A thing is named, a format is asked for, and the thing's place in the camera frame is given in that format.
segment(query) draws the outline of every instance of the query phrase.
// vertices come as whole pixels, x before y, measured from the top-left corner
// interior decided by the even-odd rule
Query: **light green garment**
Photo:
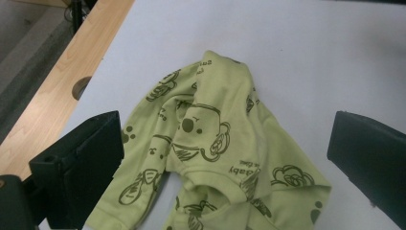
[[[134,229],[164,171],[183,187],[163,229],[313,229],[330,185],[260,102],[248,67],[208,51],[163,78],[123,129],[124,160],[87,220]]]

